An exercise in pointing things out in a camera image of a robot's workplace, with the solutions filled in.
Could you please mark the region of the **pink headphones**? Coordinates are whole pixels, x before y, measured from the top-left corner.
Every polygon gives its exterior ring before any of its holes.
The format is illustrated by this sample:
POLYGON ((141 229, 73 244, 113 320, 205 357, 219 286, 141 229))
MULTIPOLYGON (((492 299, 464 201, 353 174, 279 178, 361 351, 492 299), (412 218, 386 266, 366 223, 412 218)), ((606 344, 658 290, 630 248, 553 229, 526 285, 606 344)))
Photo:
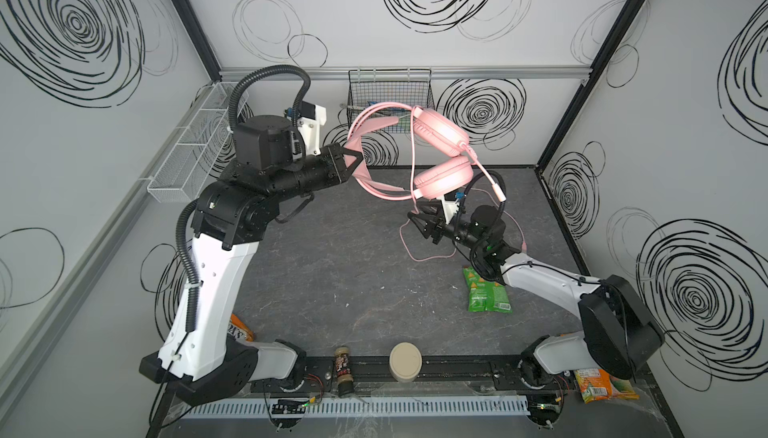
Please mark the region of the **pink headphones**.
POLYGON ((501 182, 492 177, 490 171, 480 162, 477 152, 470 144, 468 133, 434 109, 406 106, 398 102, 380 102, 370 106, 350 124, 345 146, 363 150, 365 138, 398 124, 402 114, 407 117, 409 125, 408 184, 401 187, 373 178, 368 160, 364 159, 365 177, 356 181, 365 191, 388 201, 438 199, 469 184, 479 171, 490 181, 497 198, 502 202, 506 200, 501 182), (424 126, 416 131, 411 129, 409 122, 412 110, 424 110, 424 126))

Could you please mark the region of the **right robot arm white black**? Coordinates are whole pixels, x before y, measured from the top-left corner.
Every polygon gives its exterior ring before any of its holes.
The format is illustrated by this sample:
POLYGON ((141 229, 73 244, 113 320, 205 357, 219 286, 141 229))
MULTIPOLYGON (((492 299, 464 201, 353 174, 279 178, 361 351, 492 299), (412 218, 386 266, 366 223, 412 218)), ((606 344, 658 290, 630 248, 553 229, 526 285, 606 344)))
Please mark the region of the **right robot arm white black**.
POLYGON ((478 179, 471 171, 418 174, 413 190, 421 202, 408 218, 433 242, 449 239, 484 280, 532 293, 579 318, 580 330, 542 336, 521 353, 526 385, 541 389, 557 375, 587 368, 633 378, 665 342, 634 288, 620 276, 571 273, 511 246, 504 238, 503 203, 465 213, 466 198, 456 191, 470 192, 478 179))

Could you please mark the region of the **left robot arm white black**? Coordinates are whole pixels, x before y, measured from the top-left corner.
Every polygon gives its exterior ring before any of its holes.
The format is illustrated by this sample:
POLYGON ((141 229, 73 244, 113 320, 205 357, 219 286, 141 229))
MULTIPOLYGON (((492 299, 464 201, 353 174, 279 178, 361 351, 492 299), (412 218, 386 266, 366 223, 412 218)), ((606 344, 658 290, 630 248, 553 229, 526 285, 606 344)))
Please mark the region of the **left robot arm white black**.
POLYGON ((228 104, 236 156, 177 220, 187 282, 168 337, 142 359, 140 372, 190 406, 230 398, 252 381, 277 380, 288 389, 303 383, 303 349, 283 340, 238 341, 228 330, 245 271, 268 225, 290 220, 280 214, 282 202, 298 196, 310 202, 316 191, 350 180, 364 160, 338 143, 309 151, 299 122, 309 114, 304 98, 310 86, 310 75, 288 64, 261 68, 237 82, 228 104), (240 120, 244 92, 285 74, 302 81, 290 114, 240 120))

